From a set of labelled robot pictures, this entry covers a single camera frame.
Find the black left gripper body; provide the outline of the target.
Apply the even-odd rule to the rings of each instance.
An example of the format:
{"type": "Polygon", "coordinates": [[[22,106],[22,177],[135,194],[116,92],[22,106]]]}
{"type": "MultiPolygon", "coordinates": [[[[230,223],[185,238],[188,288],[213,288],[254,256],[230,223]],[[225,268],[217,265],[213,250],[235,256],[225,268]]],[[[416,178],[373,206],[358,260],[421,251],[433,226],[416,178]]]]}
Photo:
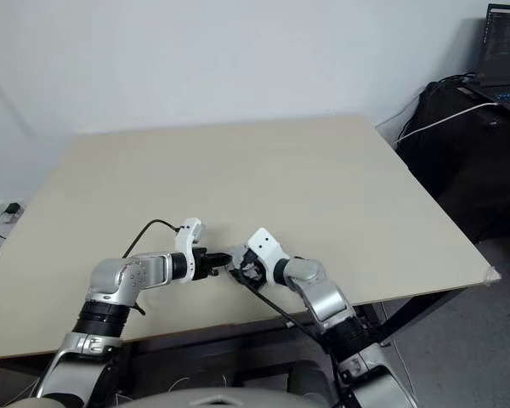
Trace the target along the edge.
{"type": "Polygon", "coordinates": [[[213,254],[208,253],[205,247],[195,247],[193,249],[193,256],[195,260],[195,272],[192,280],[198,281],[206,279],[212,274],[213,266],[213,254]]]}

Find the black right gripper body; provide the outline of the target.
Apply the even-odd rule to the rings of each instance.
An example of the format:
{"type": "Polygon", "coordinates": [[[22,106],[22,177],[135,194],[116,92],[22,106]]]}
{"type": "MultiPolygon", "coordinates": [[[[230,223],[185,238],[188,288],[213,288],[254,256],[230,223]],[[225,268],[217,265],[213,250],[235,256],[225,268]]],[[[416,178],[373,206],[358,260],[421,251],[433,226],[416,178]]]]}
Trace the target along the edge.
{"type": "Polygon", "coordinates": [[[249,286],[256,292],[266,283],[266,269],[253,250],[246,251],[238,269],[248,270],[251,281],[249,284],[242,285],[249,286]]]}

